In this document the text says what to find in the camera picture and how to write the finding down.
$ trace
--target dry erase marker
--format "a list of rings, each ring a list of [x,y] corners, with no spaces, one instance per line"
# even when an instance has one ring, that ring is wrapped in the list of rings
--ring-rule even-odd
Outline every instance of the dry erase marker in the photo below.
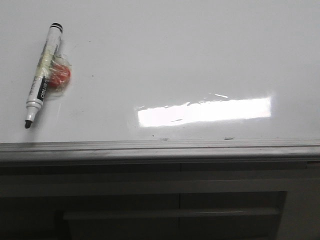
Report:
[[[51,66],[58,51],[63,28],[59,23],[52,23],[43,51],[40,56],[35,76],[32,82],[29,97],[26,101],[27,114],[25,117],[25,128],[30,128],[35,120],[37,112],[41,109],[47,92],[48,83],[51,75]]]

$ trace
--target metal ledge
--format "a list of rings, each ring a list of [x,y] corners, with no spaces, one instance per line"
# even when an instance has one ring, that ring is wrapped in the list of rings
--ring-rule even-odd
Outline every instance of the metal ledge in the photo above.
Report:
[[[319,161],[320,139],[170,140],[0,143],[0,164],[127,164]]]

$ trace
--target marker tip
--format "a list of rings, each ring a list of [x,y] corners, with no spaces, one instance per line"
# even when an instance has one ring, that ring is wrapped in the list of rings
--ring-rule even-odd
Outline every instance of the marker tip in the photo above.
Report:
[[[28,128],[30,128],[31,124],[32,124],[32,121],[30,121],[30,120],[25,120],[25,125],[24,125],[24,127],[25,127],[26,129],[28,129]]]

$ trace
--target red object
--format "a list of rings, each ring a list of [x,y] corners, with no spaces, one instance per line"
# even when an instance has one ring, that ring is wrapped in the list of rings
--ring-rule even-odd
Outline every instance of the red object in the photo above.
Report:
[[[52,68],[49,86],[59,87],[70,80],[71,72],[67,66],[55,63]]]

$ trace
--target white surface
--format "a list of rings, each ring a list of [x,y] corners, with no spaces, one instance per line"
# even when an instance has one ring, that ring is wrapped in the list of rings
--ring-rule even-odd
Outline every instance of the white surface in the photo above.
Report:
[[[319,13],[318,0],[2,0],[0,142],[319,139]],[[71,85],[24,129],[54,22]]]

